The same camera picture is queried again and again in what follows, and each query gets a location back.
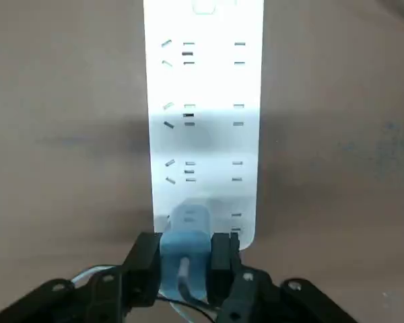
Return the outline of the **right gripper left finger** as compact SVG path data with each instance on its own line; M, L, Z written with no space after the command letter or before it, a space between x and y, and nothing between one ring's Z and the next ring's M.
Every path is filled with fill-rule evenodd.
M160 288L161 234L139 234L125 261L78 287L47 281L0 311L0 322L124 322L133 308L153 306Z

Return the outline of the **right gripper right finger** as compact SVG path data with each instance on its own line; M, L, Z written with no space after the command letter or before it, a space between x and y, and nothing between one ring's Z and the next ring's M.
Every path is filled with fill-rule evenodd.
M237 233L213 234L208 262L208 302L216 322L355 322L310 281L275 285L270 275L241 263Z

